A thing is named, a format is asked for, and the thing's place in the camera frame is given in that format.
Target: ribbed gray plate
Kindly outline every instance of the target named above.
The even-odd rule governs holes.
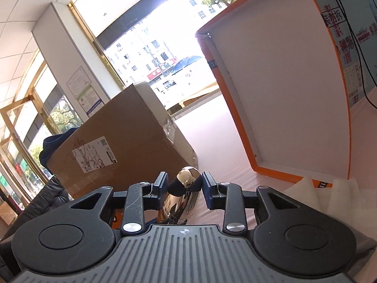
[[[224,235],[216,225],[153,225],[144,235],[123,238],[109,258],[85,272],[48,277],[25,271],[13,282],[349,283],[353,281],[344,274],[317,280],[296,279],[283,275],[261,262],[250,249],[248,241],[241,237]]]

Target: black leather sofa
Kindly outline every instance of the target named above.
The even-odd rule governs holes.
[[[9,282],[20,272],[12,253],[13,234],[24,223],[69,202],[68,193],[58,179],[51,180],[35,196],[33,201],[17,217],[0,241],[0,277]]]

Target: silver cylindrical object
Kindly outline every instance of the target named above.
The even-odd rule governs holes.
[[[180,182],[184,189],[182,196],[173,196],[169,192],[165,196],[162,209],[158,212],[158,222],[166,225],[184,225],[194,214],[199,191],[190,191],[191,185],[200,177],[194,167],[184,167],[172,182]]]

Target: black cable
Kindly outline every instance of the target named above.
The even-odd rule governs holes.
[[[377,106],[374,105],[374,104],[372,103],[372,101],[368,98],[368,96],[366,95],[365,83],[364,83],[364,74],[363,74],[363,65],[362,65],[362,63],[361,63],[360,53],[361,53],[361,56],[363,57],[363,61],[364,61],[365,66],[366,66],[366,68],[367,68],[367,70],[368,70],[368,73],[369,73],[369,75],[371,76],[374,85],[377,87],[376,80],[374,79],[374,77],[373,77],[373,75],[372,75],[372,73],[371,73],[371,71],[370,71],[370,69],[369,69],[369,67],[368,67],[368,64],[367,64],[367,62],[366,62],[366,60],[365,60],[365,57],[364,57],[364,54],[363,54],[363,50],[361,49],[360,43],[359,43],[359,41],[357,40],[357,37],[356,37],[356,35],[355,35],[355,33],[354,33],[352,27],[351,27],[351,24],[350,24],[349,21],[348,21],[347,14],[346,14],[346,11],[345,11],[344,6],[343,6],[343,4],[342,4],[342,1],[341,1],[341,0],[335,0],[335,2],[338,4],[338,6],[339,6],[339,8],[340,8],[340,10],[341,10],[341,12],[342,12],[342,14],[343,14],[343,16],[344,16],[346,22],[347,22],[347,25],[348,25],[349,31],[350,31],[350,33],[351,33],[352,41],[353,41],[354,44],[355,44],[355,49],[356,49],[357,55],[358,55],[358,57],[359,57],[359,64],[360,64],[360,71],[361,71],[361,84],[362,84],[362,86],[363,86],[363,92],[364,92],[365,98],[367,99],[367,101],[369,102],[369,104],[370,104],[371,106],[373,106],[373,107],[377,110]]]

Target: white wall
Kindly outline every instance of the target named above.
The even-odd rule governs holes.
[[[80,67],[87,73],[103,103],[106,104],[121,91],[68,6],[50,4],[32,33],[56,81],[83,121],[88,116],[67,86]]]

